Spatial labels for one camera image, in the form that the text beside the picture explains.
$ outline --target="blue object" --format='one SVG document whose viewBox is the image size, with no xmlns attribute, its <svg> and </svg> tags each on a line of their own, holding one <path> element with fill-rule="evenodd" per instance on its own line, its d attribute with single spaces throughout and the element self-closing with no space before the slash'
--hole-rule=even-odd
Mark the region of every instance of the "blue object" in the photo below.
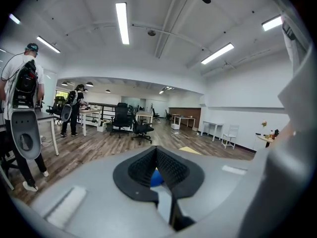
<svg viewBox="0 0 317 238">
<path fill-rule="evenodd" d="M 159 186 L 163 182 L 163 178 L 158 170 L 155 170 L 151 178 L 151 187 Z"/>
</svg>

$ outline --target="shoe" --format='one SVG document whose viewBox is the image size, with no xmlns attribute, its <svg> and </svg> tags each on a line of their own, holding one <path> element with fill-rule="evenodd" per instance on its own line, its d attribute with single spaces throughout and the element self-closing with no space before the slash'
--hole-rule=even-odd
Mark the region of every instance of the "shoe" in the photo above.
<svg viewBox="0 0 317 238">
<path fill-rule="evenodd" d="M 49 176 L 49 172 L 46 170 L 45 172 L 42 173 L 45 177 Z"/>
<path fill-rule="evenodd" d="M 39 190 L 39 188 L 37 188 L 36 186 L 35 187 L 29 186 L 26 181 L 24 181 L 22 184 L 26 190 L 33 191 L 33 192 L 37 192 Z"/>
</svg>

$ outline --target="person in black clothing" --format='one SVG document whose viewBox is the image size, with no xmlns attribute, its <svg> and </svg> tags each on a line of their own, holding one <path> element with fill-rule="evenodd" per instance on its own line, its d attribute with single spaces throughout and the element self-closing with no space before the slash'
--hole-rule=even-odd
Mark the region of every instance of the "person in black clothing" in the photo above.
<svg viewBox="0 0 317 238">
<path fill-rule="evenodd" d="M 78 93 L 77 103 L 72 107 L 72 112 L 71 112 L 71 115 L 70 115 L 70 118 L 69 118 L 69 120 L 70 120 L 70 128 L 71 128 L 71 136 L 72 137 L 78 135 L 78 133 L 76 132 L 76 124 L 77 124 L 77 117 L 78 117 L 78 114 L 79 114 L 80 105 L 88 106 L 88 103 L 84 102 L 84 94 L 83 94 L 84 85 L 83 84 L 78 85 L 75 88 L 75 91 L 77 91 L 77 93 Z M 67 129 L 67 124 L 68 124 L 69 120 L 63 122 L 63 126 L 62 126 L 61 133 L 60 133 L 61 137 L 67 136 L 66 129 Z"/>
</svg>

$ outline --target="yellow object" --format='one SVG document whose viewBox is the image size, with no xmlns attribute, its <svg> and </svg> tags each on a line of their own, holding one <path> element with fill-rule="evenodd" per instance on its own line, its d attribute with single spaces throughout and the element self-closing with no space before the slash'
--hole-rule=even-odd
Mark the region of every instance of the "yellow object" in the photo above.
<svg viewBox="0 0 317 238">
<path fill-rule="evenodd" d="M 189 152 L 189 153 L 195 153 L 195 154 L 200 154 L 199 152 L 196 152 L 195 150 L 193 150 L 192 148 L 188 147 L 188 146 L 185 146 L 183 148 L 179 148 L 179 150 L 182 150 L 182 151 L 185 151 L 185 152 Z"/>
</svg>

